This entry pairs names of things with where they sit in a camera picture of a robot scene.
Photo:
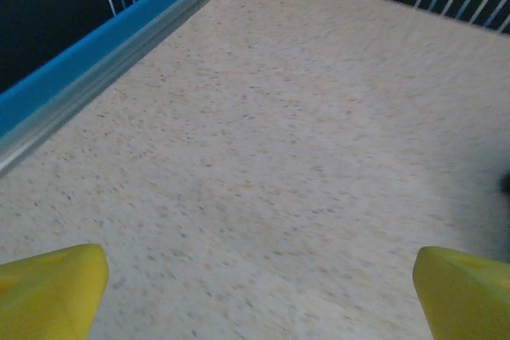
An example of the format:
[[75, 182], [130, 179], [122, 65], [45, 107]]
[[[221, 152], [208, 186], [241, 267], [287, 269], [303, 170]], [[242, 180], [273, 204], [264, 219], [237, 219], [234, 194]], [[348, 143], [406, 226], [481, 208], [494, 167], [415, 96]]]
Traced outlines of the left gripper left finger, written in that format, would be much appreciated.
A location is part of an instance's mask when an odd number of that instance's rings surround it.
[[1, 265], [2, 339], [86, 339], [108, 282], [98, 244]]

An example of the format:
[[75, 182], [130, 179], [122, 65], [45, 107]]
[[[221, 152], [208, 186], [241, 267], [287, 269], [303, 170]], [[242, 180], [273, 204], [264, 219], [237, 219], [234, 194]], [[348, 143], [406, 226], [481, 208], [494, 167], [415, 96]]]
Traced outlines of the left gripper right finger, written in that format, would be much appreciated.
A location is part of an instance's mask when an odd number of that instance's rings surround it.
[[509, 339], [509, 264], [423, 247], [414, 288], [434, 339]]

